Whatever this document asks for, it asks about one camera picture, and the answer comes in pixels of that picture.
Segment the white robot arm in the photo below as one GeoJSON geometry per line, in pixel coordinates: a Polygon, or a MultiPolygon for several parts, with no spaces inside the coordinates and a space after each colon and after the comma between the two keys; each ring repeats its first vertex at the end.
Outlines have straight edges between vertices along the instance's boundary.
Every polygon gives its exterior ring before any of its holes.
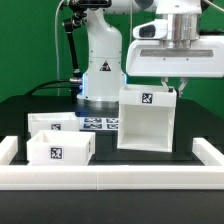
{"type": "Polygon", "coordinates": [[[86,9],[89,66],[82,96],[116,101],[124,83],[122,37],[104,20],[108,14],[149,11],[156,18],[133,29],[126,72],[130,76],[224,77],[224,36],[201,34],[199,18],[205,0],[81,0],[86,9]]]}

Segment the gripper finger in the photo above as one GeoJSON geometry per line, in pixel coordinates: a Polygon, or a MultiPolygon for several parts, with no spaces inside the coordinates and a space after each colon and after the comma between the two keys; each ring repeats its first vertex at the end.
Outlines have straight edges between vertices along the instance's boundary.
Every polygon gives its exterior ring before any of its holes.
{"type": "Polygon", "coordinates": [[[168,81],[169,81],[168,77],[161,78],[161,84],[167,92],[169,92],[168,81]]]}
{"type": "Polygon", "coordinates": [[[182,77],[180,78],[180,86],[178,88],[178,97],[180,98],[183,94],[183,91],[185,89],[185,87],[188,84],[188,78],[187,77],[182,77]]]}

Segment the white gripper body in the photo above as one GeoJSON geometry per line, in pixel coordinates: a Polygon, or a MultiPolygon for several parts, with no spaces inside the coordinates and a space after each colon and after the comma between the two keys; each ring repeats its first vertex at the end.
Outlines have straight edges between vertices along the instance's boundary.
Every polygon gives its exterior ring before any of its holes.
{"type": "Polygon", "coordinates": [[[224,37],[202,36],[187,47],[166,47],[168,21],[156,19],[133,29],[126,71],[145,77],[224,77],[224,37]]]}

